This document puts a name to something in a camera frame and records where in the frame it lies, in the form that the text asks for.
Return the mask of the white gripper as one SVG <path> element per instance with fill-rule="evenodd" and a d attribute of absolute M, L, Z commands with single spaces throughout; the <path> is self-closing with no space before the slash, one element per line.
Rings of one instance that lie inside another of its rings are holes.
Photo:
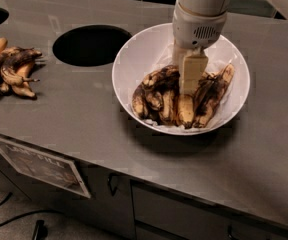
<path fill-rule="evenodd" d="M 176 44 L 173 45 L 172 61 L 179 67 L 182 95 L 192 95 L 196 91 L 208 64 L 208 57 L 203 49 L 219 39 L 226 19 L 226 12 L 216 16 L 203 16 L 191 12 L 176 1 L 172 21 Z"/>

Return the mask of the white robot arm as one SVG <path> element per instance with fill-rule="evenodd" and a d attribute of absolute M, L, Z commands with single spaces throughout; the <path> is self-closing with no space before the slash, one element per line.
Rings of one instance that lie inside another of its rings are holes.
<path fill-rule="evenodd" d="M 192 95 L 206 69 L 204 50 L 220 37 L 231 0 L 176 0 L 173 63 L 179 67 L 180 93 Z M 288 20 L 288 0 L 267 0 Z"/>

